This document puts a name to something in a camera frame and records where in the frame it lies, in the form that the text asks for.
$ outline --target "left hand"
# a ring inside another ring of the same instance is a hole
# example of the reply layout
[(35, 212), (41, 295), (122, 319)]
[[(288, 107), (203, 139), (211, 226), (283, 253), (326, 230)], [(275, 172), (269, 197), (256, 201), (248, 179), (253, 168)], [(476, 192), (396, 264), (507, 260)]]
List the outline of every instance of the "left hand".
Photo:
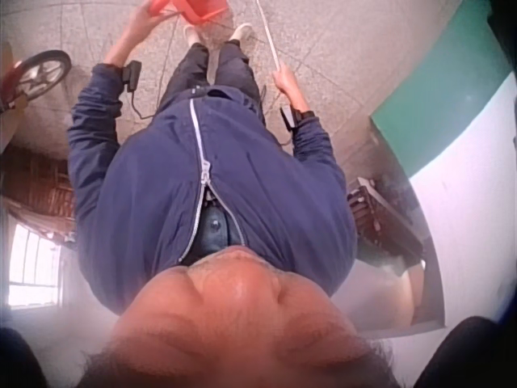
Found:
[(133, 12), (124, 33), (122, 40), (130, 46), (136, 47), (142, 43), (151, 33), (151, 31), (161, 22), (168, 20), (174, 16), (174, 13), (160, 14), (151, 16), (149, 8), (153, 0), (146, 0), (144, 4), (139, 6)]

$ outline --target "tire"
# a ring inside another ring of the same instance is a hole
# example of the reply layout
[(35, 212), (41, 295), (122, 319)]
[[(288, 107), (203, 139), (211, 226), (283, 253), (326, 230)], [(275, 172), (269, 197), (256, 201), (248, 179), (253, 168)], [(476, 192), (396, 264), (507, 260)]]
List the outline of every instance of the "tire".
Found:
[(19, 96), (19, 81), (22, 79), (22, 76), (28, 72), (30, 69), (37, 67), (38, 65), (42, 65), (45, 62), (56, 61), (60, 62), (63, 67), (63, 73), (60, 76), (49, 83), (48, 87), (45, 87), (43, 90), (38, 91), (32, 95), (27, 96), (27, 101), (32, 101), (33, 99), (37, 99), (38, 97), (44, 95), (48, 91), (52, 90), (59, 82), (61, 82), (66, 75), (72, 69), (72, 61), (70, 60), (70, 56), (61, 50), (48, 50), (42, 53), (36, 54), (34, 57), (30, 57), (25, 61), (21, 62), (14, 68), (14, 80), (11, 80), (11, 85), (14, 85), (13, 95), (16, 97)]

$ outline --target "green wall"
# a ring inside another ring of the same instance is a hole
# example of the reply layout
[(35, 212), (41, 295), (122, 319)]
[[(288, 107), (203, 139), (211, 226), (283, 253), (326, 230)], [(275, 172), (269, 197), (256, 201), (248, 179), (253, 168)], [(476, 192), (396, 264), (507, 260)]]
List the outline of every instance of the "green wall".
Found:
[(409, 177), (469, 126), (511, 72), (489, 14), (489, 0), (464, 0), (420, 66), (372, 116)]

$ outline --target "window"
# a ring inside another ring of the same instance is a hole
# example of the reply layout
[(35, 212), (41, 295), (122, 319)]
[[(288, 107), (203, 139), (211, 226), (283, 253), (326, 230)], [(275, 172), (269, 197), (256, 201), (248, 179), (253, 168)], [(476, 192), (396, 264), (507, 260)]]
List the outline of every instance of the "window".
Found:
[(59, 301), (61, 247), (18, 224), (11, 250), (9, 305), (33, 307)]

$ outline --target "navy blue jacket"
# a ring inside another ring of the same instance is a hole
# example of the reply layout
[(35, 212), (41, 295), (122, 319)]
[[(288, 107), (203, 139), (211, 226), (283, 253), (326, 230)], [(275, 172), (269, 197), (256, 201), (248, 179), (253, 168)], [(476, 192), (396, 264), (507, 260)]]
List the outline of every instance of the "navy blue jacket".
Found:
[(341, 285), (355, 255), (355, 226), (318, 118), (301, 123), (293, 157), (250, 99), (211, 86), (172, 97), (120, 146), (123, 88), (115, 70), (97, 65), (68, 131), (79, 262), (106, 307), (122, 313), (153, 276), (180, 265), (205, 188), (233, 217), (242, 245), (328, 294)]

